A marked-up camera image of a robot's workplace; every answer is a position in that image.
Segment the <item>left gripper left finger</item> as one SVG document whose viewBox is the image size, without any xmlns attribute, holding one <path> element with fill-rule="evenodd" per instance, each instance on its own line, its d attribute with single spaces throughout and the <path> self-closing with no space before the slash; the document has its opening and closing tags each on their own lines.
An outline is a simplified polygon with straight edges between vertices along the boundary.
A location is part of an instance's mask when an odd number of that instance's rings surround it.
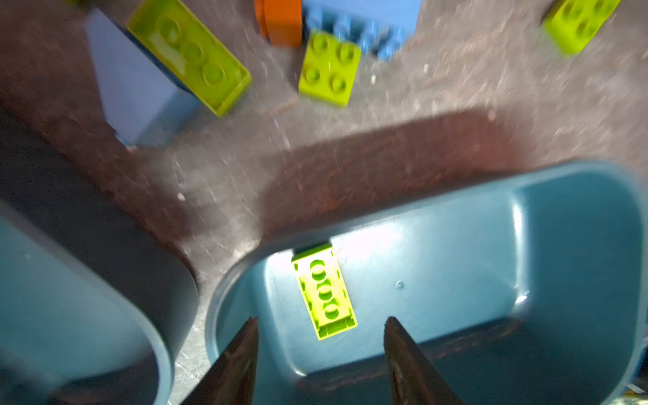
<svg viewBox="0 0 648 405">
<path fill-rule="evenodd" d="M 182 404 L 252 404 L 258 349 L 258 319 L 250 317 Z"/>
</svg>

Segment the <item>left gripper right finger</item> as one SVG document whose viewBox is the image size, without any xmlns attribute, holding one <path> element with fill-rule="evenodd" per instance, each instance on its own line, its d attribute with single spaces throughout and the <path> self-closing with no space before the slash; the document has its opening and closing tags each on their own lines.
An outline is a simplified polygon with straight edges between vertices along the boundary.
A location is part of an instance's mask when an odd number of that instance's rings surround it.
<svg viewBox="0 0 648 405">
<path fill-rule="evenodd" d="M 463 404 L 396 317 L 386 321 L 383 346 L 394 404 Z"/>
</svg>

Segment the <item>blue slope brick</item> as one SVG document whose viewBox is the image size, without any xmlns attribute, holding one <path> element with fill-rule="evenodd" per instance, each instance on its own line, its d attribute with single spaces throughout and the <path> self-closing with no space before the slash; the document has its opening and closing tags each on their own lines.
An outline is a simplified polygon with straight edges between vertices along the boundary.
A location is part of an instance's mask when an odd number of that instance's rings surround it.
<svg viewBox="0 0 648 405">
<path fill-rule="evenodd" d="M 165 147 L 200 101 L 127 30 L 94 8 L 84 29 L 106 122 L 126 146 Z"/>
</svg>

